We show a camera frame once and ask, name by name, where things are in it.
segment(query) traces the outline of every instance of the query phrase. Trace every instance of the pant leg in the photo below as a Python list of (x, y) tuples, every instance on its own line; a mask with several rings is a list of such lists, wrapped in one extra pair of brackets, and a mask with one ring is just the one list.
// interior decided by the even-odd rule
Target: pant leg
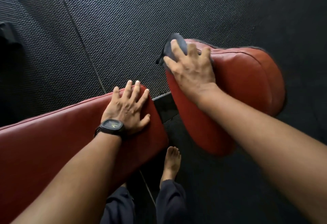
[(107, 198), (100, 224), (133, 224), (134, 202), (126, 187), (119, 187)]
[(190, 223), (182, 185), (173, 180), (161, 183), (161, 190), (156, 199), (156, 212), (157, 224)]

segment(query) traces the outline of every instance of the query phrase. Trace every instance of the person's left arm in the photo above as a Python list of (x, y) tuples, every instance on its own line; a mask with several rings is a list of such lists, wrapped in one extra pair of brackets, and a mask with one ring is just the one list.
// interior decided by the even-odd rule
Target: person's left arm
[[(101, 122), (121, 121), (128, 134), (142, 130), (150, 122), (149, 114), (140, 119), (149, 90), (137, 101), (140, 82), (135, 83), (133, 90), (131, 86), (132, 81), (128, 81), (121, 98), (119, 88), (114, 88), (112, 100), (101, 119)], [(98, 133), (12, 223), (99, 223), (121, 142), (119, 136)]]

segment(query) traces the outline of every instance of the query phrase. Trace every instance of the red leather upholstery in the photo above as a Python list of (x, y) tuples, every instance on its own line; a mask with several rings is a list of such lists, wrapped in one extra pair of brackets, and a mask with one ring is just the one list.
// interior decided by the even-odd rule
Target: red leather upholstery
[[(204, 47), (211, 49), (216, 83), (226, 93), (269, 115), (281, 110), (285, 98), (283, 77), (266, 52), (257, 48), (215, 49), (195, 40), (186, 39), (186, 42), (196, 44), (199, 51)], [(231, 153), (235, 147), (233, 139), (185, 97), (172, 74), (166, 72), (166, 77), (193, 140), (211, 154)]]
[[(111, 95), (0, 128), (1, 223), (9, 223), (21, 213), (68, 160), (92, 140)], [(168, 146), (166, 132), (151, 99), (142, 110), (143, 116), (147, 113), (151, 114), (150, 124), (122, 144), (111, 192)]]

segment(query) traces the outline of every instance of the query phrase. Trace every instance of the watch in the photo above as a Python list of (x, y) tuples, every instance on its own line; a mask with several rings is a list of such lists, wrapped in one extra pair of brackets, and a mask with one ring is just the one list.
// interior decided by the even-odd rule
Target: watch
[(107, 119), (97, 127), (94, 137), (99, 133), (103, 132), (106, 134), (119, 135), (123, 137), (125, 134), (125, 127), (121, 121), (115, 119)]

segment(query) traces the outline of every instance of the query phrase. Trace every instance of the watch face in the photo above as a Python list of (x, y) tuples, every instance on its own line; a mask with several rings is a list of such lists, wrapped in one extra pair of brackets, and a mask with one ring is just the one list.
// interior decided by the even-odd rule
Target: watch face
[(105, 128), (111, 129), (111, 130), (120, 130), (123, 124), (120, 121), (116, 120), (106, 120), (102, 124)]

